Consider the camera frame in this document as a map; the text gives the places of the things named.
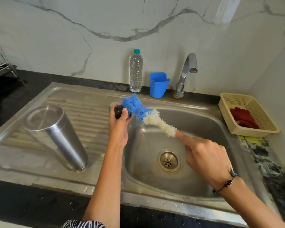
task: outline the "forearm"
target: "forearm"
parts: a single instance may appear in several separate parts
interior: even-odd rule
[[[221,196],[241,215],[250,228],[285,227],[285,223],[266,207],[239,177],[221,191]]]
[[[123,147],[109,141],[99,178],[83,220],[102,222],[108,228],[120,224],[120,183]]]

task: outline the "white bristles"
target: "white bristles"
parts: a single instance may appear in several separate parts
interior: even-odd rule
[[[168,125],[160,118],[160,113],[157,110],[153,110],[151,114],[148,112],[143,119],[146,125],[158,126],[162,131],[164,131],[168,137],[175,137],[176,127]]]

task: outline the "striped sleeve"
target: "striped sleeve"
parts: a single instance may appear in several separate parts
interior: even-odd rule
[[[97,221],[68,220],[61,228],[106,228],[106,226]]]

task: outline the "hand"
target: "hand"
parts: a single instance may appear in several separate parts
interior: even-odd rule
[[[215,190],[220,190],[232,179],[232,165],[224,146],[200,137],[190,138],[178,130],[176,136],[185,145],[187,164]]]
[[[128,130],[127,125],[131,121],[131,118],[128,119],[128,110],[126,108],[122,109],[122,115],[120,119],[115,118],[115,103],[110,110],[110,138],[109,143],[119,144],[119,149],[123,149],[128,142]]]

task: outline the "plastic water bottle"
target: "plastic water bottle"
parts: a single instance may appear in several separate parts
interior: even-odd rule
[[[142,89],[142,59],[140,49],[134,49],[134,54],[130,58],[130,90],[133,93]]]

